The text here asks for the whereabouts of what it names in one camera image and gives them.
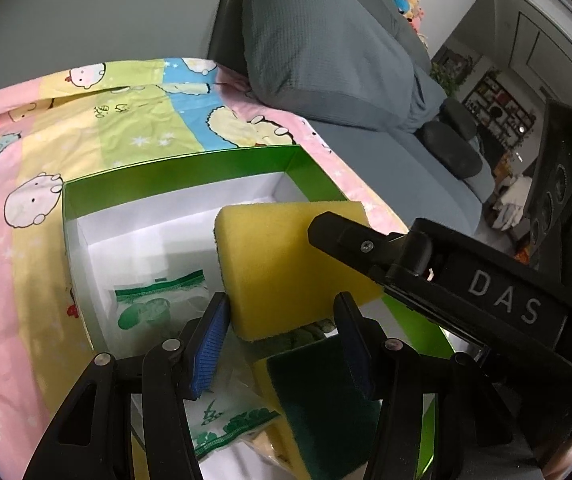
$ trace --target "picture frame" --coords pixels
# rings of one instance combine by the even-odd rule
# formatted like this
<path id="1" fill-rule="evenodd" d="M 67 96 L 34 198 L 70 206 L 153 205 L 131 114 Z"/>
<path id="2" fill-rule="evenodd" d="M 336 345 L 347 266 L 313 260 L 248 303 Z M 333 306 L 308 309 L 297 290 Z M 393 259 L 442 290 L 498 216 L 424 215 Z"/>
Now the picture frame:
<path id="1" fill-rule="evenodd" d="M 493 89 L 493 92 L 498 92 L 501 90 L 501 87 L 497 84 L 497 81 L 490 78 L 489 76 L 484 78 L 484 82 Z"/>
<path id="2" fill-rule="evenodd" d="M 450 74 L 459 84 L 466 80 L 473 71 L 474 66 L 472 58 L 462 56 L 445 46 L 442 46 L 437 54 L 435 54 L 434 62 L 442 67 L 445 72 Z"/>
<path id="3" fill-rule="evenodd" d="M 497 102 L 503 107 L 512 100 L 512 96 L 507 92 L 499 92 Z"/>
<path id="4" fill-rule="evenodd" d="M 487 103 L 492 103 L 495 100 L 495 92 L 493 92 L 492 88 L 489 88 L 482 93 L 482 97 L 486 100 Z"/>
<path id="5" fill-rule="evenodd" d="M 520 106 L 512 99 L 506 103 L 504 108 L 509 115 L 515 115 L 520 110 Z"/>

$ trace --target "yellow sponge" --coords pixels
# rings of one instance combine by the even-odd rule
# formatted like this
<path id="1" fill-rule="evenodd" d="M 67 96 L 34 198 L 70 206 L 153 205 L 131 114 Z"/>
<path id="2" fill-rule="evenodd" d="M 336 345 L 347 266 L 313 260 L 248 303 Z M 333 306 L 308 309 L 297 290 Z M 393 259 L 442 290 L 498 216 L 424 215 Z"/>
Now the yellow sponge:
<path id="1" fill-rule="evenodd" d="M 332 317 L 333 300 L 350 292 L 357 304 L 381 287 L 308 243 L 313 218 L 332 211 L 368 225 L 360 202 L 231 205 L 215 219 L 221 274 L 231 321 L 247 341 L 289 332 Z"/>

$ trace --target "plastic bag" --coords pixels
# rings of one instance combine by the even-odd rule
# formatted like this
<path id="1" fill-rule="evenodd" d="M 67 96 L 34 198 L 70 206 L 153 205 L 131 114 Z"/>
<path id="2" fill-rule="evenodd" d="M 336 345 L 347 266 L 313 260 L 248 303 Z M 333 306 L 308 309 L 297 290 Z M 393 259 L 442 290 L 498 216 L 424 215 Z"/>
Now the plastic bag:
<path id="1" fill-rule="evenodd" d="M 111 350 L 118 358 L 145 354 L 178 336 L 189 320 L 202 316 L 210 301 L 203 270 L 177 280 L 115 290 L 115 296 Z"/>
<path id="2" fill-rule="evenodd" d="M 228 330 L 209 391 L 195 401 L 183 401 L 198 460 L 262 430 L 279 416 L 255 393 L 254 385 L 239 339 Z"/>

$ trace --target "screw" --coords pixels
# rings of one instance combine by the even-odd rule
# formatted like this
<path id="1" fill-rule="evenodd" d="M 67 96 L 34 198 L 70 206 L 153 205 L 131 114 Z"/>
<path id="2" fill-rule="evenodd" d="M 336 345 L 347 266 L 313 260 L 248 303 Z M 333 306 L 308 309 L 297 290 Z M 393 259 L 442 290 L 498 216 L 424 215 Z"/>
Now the screw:
<path id="1" fill-rule="evenodd" d="M 166 339 L 163 342 L 162 348 L 167 352 L 174 352 L 175 350 L 179 349 L 181 346 L 181 341 L 178 339 Z"/>
<path id="2" fill-rule="evenodd" d="M 457 352 L 455 362 L 460 366 L 466 366 L 470 361 L 464 352 Z"/>
<path id="3" fill-rule="evenodd" d="M 366 240 L 364 243 L 361 244 L 361 252 L 370 253 L 370 251 L 373 250 L 373 247 L 375 247 L 375 244 L 370 240 Z"/>
<path id="4" fill-rule="evenodd" d="M 403 348 L 403 342 L 401 342 L 399 339 L 390 338 L 384 341 L 384 346 L 388 350 L 397 352 L 398 350 L 401 350 Z"/>
<path id="5" fill-rule="evenodd" d="M 110 362 L 110 359 L 110 354 L 103 353 L 95 357 L 94 363 L 98 366 L 105 366 Z"/>

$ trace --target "black pillow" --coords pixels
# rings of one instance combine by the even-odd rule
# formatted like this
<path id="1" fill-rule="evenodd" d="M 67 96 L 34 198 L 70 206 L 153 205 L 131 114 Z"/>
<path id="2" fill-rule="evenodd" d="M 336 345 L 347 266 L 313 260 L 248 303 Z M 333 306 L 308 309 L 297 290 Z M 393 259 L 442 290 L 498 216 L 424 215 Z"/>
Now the black pillow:
<path id="1" fill-rule="evenodd" d="M 477 134 L 477 123 L 472 114 L 452 97 L 446 98 L 442 104 L 440 119 L 460 134 L 464 140 L 470 140 Z"/>
<path id="2" fill-rule="evenodd" d="M 419 128 L 415 135 L 424 147 L 458 179 L 470 178 L 482 170 L 482 159 L 475 149 L 448 124 L 429 121 Z"/>

